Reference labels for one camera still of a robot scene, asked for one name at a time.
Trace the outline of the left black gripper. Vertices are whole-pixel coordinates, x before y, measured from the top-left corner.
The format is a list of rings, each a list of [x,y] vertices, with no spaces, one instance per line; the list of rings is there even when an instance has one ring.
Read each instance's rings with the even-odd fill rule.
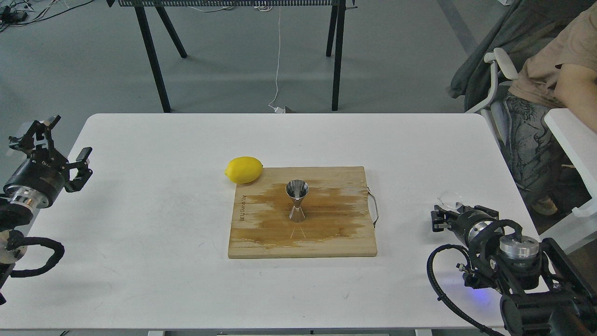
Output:
[[[88,157],[92,147],[83,147],[74,162],[55,149],[51,130],[60,121],[60,115],[44,121],[34,120],[24,123],[16,136],[9,136],[9,147],[26,154],[27,160],[17,168],[3,187],[6,200],[2,204],[17,203],[17,194],[32,191],[33,203],[25,204],[29,208],[49,208],[53,205],[62,188],[68,193],[81,191],[92,176]],[[68,172],[76,169],[76,176],[68,179]]]

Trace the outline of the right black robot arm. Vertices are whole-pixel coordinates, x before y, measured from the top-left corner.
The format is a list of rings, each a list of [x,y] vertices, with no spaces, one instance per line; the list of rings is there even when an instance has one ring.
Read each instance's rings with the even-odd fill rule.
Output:
[[[435,256],[448,249],[459,251],[465,263],[457,264],[464,285],[490,288],[501,295],[500,313],[512,336],[590,336],[596,332],[596,291],[576,270],[552,238],[541,242],[525,236],[520,224],[499,219],[483,206],[460,205],[455,210],[435,205],[434,232],[449,230],[459,245],[437,247],[426,264],[427,277],[437,299],[480,332],[499,332],[471,318],[441,289],[434,274]]]

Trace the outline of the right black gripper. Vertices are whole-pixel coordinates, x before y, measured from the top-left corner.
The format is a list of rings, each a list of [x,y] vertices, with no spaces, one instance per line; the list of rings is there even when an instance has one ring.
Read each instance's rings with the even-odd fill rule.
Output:
[[[480,205],[463,205],[460,210],[461,214],[452,210],[431,211],[431,230],[442,232],[448,229],[461,243],[469,247],[480,232],[499,219],[499,212]]]

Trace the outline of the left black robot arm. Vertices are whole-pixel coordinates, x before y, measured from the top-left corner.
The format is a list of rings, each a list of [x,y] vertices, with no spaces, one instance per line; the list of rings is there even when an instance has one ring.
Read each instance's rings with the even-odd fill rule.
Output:
[[[49,272],[62,259],[65,248],[50,238],[27,237],[19,226],[31,224],[35,209],[49,208],[62,190],[81,191],[92,170],[88,157],[91,147],[84,147],[77,159],[70,162],[54,146],[52,130],[60,115],[43,121],[25,123],[17,135],[9,137],[9,147],[26,155],[24,162],[13,172],[2,188],[0,207],[0,283],[9,277],[40,276]],[[15,270],[15,264],[29,246],[42,246],[53,251],[44,266],[37,269]]]

